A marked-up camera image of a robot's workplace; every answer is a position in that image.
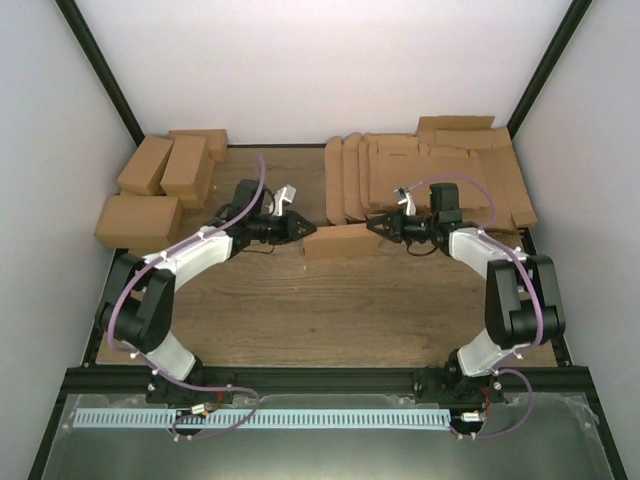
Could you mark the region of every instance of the gray floor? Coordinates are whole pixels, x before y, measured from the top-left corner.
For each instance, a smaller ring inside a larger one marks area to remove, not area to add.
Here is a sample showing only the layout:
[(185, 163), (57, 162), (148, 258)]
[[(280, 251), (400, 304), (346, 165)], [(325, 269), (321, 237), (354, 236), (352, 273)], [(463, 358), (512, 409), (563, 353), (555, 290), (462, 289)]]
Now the gray floor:
[[(287, 403), (296, 403), (295, 397), (288, 397)], [(523, 409), (523, 398), (507, 407), (494, 405), (493, 420), (485, 428), (504, 428)], [(534, 414), (520, 430), (474, 443), (428, 431), (245, 430), (175, 443), (164, 430), (61, 430), (45, 478), (604, 480), (612, 476), (595, 419), (584, 401), (537, 394)]]

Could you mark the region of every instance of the black frame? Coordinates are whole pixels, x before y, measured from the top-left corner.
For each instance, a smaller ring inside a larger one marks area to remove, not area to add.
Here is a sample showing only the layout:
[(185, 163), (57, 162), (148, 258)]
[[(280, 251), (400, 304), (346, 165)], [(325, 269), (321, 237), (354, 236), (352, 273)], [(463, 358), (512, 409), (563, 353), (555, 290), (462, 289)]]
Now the black frame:
[[(144, 133), (138, 124), (118, 82), (102, 55), (100, 48), (82, 17), (75, 0), (56, 0), (60, 11), (76, 36), (98, 79), (122, 118), (134, 142), (139, 145)], [(588, 10), (591, 0), (573, 0), (555, 35), (536, 68), (522, 98), (514, 110), (507, 128), (514, 137), (526, 118), (537, 96), (542, 90), (558, 59), (569, 43), (571, 36)], [(274, 147), (276, 145), (251, 145)], [(277, 145), (278, 147), (301, 147), (303, 145)], [(323, 147), (324, 145), (304, 145)], [(525, 251), (535, 253), (528, 229), (521, 231)], [(116, 251), (115, 257), (123, 251)], [(81, 367), (67, 370), (60, 393), (53, 406), (49, 423), (44, 432), (40, 448), (33, 463), (30, 479), (40, 479), (44, 473), (58, 423), (66, 398), (70, 394), (147, 394), (153, 377), (143, 366), (96, 365), (96, 357), (102, 341), (102, 331), (91, 332)], [(598, 415), (598, 432), (605, 448), (609, 464), (616, 479), (627, 479), (622, 461), (602, 410), (598, 394), (588, 368), (574, 366), (564, 338), (552, 341), (558, 367), (522, 368), (535, 391), (583, 393), (592, 411)], [(256, 388), (262, 394), (275, 393), (384, 393), (413, 395), (413, 378), (420, 369), (414, 368), (226, 368), (205, 367), (204, 375), (216, 383), (231, 383), (237, 386)], [(524, 387), (518, 379), (502, 377), (503, 391), (520, 392)], [(443, 408), (456, 408), (460, 404), (442, 404)]]

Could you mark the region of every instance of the ventilation grille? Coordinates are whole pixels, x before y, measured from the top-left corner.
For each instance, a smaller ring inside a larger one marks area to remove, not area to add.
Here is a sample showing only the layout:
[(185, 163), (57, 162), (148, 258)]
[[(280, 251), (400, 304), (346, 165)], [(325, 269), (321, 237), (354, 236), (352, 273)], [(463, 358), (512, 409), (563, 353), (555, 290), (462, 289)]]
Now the ventilation grille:
[[(250, 410), (221, 409), (205, 419), (189, 418), (180, 428), (226, 428)], [(176, 410), (78, 408), (75, 428), (170, 428)], [(447, 430), (449, 410), (258, 410), (243, 429)]]

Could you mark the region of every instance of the white wall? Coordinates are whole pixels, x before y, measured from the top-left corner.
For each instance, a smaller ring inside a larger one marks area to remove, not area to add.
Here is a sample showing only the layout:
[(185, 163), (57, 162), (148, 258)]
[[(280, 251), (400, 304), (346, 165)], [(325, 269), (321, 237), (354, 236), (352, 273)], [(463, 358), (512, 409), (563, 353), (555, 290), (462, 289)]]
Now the white wall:
[(233, 143), (509, 116), (569, 0), (79, 0), (141, 126)]
[(0, 478), (27, 478), (111, 253), (93, 238), (133, 142), (55, 2), (0, 2)]
[(640, 478), (640, 6), (593, 2), (516, 136), (567, 342)]

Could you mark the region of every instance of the wooden table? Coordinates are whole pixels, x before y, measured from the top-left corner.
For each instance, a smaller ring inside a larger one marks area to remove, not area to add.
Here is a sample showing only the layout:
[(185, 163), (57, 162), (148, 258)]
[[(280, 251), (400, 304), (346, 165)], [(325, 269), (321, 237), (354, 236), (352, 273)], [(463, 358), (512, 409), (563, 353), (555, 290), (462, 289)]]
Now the wooden table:
[[(238, 181), (256, 176), (257, 152), (269, 187), (294, 185), (292, 208), (327, 224), (322, 149), (230, 148), (216, 165), (206, 207), (186, 213), (182, 236), (229, 202)], [(191, 280), (176, 293), (171, 329), (208, 365), (441, 365), (483, 328), (484, 294), (482, 278), (440, 252), (416, 258), (383, 242), (376, 257), (307, 262), (299, 242), (271, 255), (241, 253)], [(106, 342), (97, 361), (134, 363)], [(555, 366), (551, 346), (516, 364)]]

